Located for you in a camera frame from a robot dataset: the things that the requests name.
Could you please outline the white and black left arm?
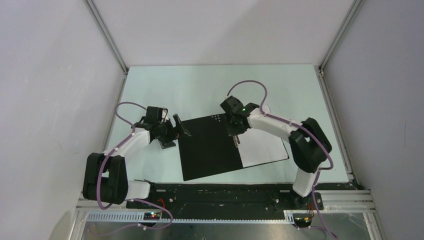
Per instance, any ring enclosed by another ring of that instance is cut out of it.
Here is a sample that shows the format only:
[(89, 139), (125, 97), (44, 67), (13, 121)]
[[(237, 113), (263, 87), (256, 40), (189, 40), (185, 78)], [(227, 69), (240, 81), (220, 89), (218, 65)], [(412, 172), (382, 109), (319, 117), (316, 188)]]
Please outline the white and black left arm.
[(170, 120), (168, 109), (148, 106), (145, 111), (139, 121), (129, 123), (129, 135), (115, 147), (87, 157), (82, 195), (86, 200), (96, 201), (102, 210), (134, 199), (145, 208), (156, 206), (158, 194), (151, 190), (151, 183), (129, 180), (126, 161), (153, 141), (167, 149), (176, 146), (176, 140), (191, 136), (177, 114)]

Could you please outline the black folder with beige cover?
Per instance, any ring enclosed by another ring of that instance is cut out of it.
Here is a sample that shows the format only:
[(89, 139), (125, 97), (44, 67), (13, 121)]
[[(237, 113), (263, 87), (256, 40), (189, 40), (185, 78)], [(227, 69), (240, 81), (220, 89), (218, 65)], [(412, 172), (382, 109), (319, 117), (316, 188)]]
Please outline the black folder with beige cover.
[(185, 120), (183, 124), (191, 133), (178, 139), (184, 181), (246, 169), (223, 113)]

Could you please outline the metal folder clip mechanism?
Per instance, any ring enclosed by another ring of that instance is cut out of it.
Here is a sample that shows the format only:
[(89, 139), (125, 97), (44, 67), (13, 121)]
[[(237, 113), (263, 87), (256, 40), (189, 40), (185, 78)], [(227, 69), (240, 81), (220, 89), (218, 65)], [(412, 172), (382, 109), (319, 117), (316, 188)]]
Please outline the metal folder clip mechanism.
[(241, 143), (239, 137), (237, 135), (234, 135), (232, 138), (233, 138), (235, 146), (238, 147), (239, 144)]

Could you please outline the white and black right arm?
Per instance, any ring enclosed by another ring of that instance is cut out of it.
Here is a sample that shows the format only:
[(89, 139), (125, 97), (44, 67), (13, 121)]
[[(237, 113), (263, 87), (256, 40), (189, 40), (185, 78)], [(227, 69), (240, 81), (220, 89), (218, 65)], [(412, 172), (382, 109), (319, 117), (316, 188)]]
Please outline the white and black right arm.
[(330, 160), (332, 145), (318, 122), (309, 117), (296, 122), (272, 115), (255, 104), (243, 103), (234, 96), (228, 96), (220, 107), (224, 111), (228, 133), (241, 135), (249, 129), (264, 131), (289, 143), (297, 173), (289, 192), (291, 204), (304, 209), (311, 202), (313, 187), (322, 163)]

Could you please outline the white paper sheet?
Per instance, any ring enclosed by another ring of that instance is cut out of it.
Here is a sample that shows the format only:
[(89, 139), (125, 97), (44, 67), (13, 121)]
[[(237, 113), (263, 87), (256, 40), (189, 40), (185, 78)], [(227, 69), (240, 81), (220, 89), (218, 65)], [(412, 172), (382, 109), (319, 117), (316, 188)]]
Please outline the white paper sheet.
[(249, 128), (238, 138), (237, 148), (243, 168), (289, 159), (283, 140), (265, 131)]

